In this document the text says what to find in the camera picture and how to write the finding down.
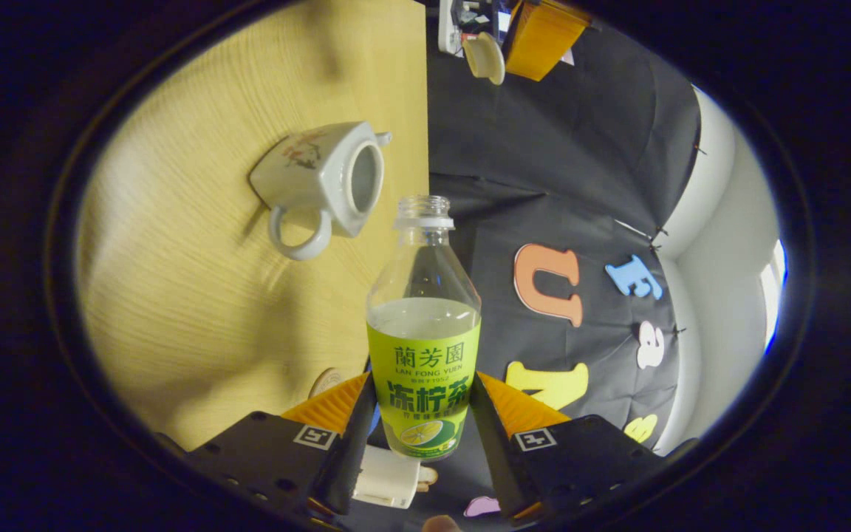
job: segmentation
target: yellow letter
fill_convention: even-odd
[[[658,421],[659,417],[655,414],[636,417],[635,420],[629,421],[629,424],[626,425],[626,428],[622,432],[626,432],[627,437],[642,443],[651,437],[652,431],[655,430],[655,424]]]
[[[506,384],[518,390],[540,390],[531,397],[554,410],[560,410],[587,393],[590,373],[580,363],[572,371],[534,371],[519,361],[507,365]]]

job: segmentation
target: orange letter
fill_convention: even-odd
[[[534,272],[556,273],[567,277],[570,286],[580,282],[577,256],[570,250],[560,253],[541,245],[524,245],[514,256],[514,292],[528,309],[535,313],[567,318],[574,327],[584,323],[584,303],[576,293],[570,299],[544,296],[534,286]]]

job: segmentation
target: lemon image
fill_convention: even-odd
[[[432,441],[439,432],[442,431],[442,421],[426,421],[421,425],[409,427],[402,434],[399,434],[399,439],[406,445],[417,447],[424,443]]]

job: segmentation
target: white object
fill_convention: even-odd
[[[635,360],[639,369],[648,366],[658,366],[665,356],[665,337],[659,327],[652,326],[649,322],[642,322],[639,326],[639,348],[635,353]]]
[[[354,499],[391,508],[409,508],[420,476],[426,485],[438,479],[435,469],[422,468],[415,458],[367,445],[360,462]]]
[[[265,154],[249,180],[271,207],[271,243],[288,259],[308,260],[327,248],[332,233],[355,238],[379,199],[379,147],[390,140],[368,122],[348,122],[290,135]],[[282,219],[314,234],[301,245],[285,245]]]
[[[392,223],[393,229],[405,227],[442,227],[455,229],[455,221],[452,218],[399,218]]]
[[[561,57],[560,61],[563,61],[566,64],[575,65],[573,61],[573,48],[567,48],[567,53],[564,53],[564,57]]]
[[[482,33],[476,39],[462,43],[468,67],[476,78],[488,78],[496,85],[504,82],[504,55],[493,37]]]
[[[341,375],[341,371],[335,367],[328,367],[324,370],[324,373],[321,373],[320,376],[317,377],[317,380],[314,381],[314,385],[311,386],[310,393],[307,394],[307,397],[311,398],[322,394],[343,382],[344,377]]]
[[[462,31],[452,20],[452,0],[439,0],[439,50],[462,57]]]
[[[504,13],[504,11],[499,11],[497,13],[497,30],[501,33],[507,33],[507,29],[510,27],[510,13]]]

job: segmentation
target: lemon tea bottle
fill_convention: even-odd
[[[367,297],[372,377],[389,447],[435,461],[462,439],[482,300],[448,244],[449,201],[399,202],[399,245]]]

